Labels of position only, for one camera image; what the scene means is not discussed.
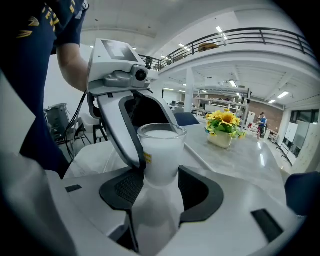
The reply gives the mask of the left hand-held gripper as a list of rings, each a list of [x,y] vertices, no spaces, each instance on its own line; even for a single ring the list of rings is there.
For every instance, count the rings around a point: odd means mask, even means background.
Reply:
[[[88,64],[89,113],[95,119],[102,117],[112,145],[133,169],[146,168],[136,130],[149,124],[177,124],[166,102],[148,90],[151,83],[148,73],[146,63],[129,44],[95,40]],[[100,111],[94,106],[95,99]]]

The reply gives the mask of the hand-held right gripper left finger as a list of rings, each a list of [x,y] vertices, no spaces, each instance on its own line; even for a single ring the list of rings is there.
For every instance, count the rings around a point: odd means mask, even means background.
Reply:
[[[143,175],[125,167],[61,180],[45,172],[48,187],[73,253],[138,253],[132,210]]]

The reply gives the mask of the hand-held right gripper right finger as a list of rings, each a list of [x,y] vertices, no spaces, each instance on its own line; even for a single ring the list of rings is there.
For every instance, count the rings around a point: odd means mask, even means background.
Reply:
[[[159,252],[160,256],[274,256],[290,242],[304,222],[286,205],[246,180],[210,170],[181,165],[181,170],[216,182],[223,190],[219,209],[204,221],[182,223],[176,235]],[[252,215],[269,214],[280,234],[268,241]]]

